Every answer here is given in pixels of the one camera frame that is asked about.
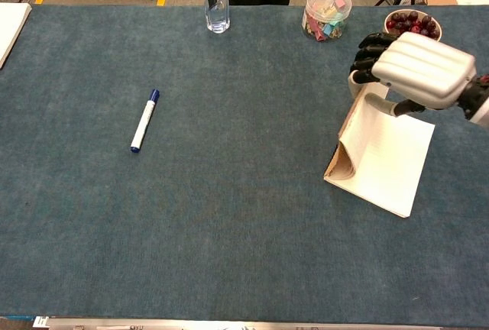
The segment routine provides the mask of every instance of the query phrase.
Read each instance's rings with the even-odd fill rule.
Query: blue marker cap
[[[160,98],[160,91],[158,91],[157,89],[153,89],[150,94],[150,101],[157,103],[159,98]]]

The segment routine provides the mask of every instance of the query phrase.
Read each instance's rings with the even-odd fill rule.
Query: paper
[[[324,179],[400,217],[411,214],[435,125],[386,115],[368,104],[387,87],[369,83],[358,94],[339,132]]]
[[[14,46],[31,9],[27,3],[0,3],[0,69]]]

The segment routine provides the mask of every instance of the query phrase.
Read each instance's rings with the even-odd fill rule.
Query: white robotic hand
[[[380,82],[407,98],[393,103],[368,95],[389,115],[458,105],[468,120],[489,128],[489,79],[476,77],[472,55],[411,32],[371,34],[359,47],[348,78],[354,97],[361,84]]]

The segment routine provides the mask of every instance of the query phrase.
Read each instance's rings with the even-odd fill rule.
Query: robotic hand
[[[379,82],[407,98],[394,103],[373,93],[365,97],[386,114],[457,105],[469,121],[489,128],[489,76],[476,76],[472,55],[411,32],[371,34],[359,47],[348,78],[354,97],[363,83]]]

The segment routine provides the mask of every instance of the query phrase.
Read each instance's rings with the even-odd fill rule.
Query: table
[[[34,6],[0,72],[0,313],[489,324],[489,133],[436,124],[410,218],[322,179],[357,45],[302,8]],[[430,7],[489,71],[486,7]],[[161,92],[141,152],[129,144]]]

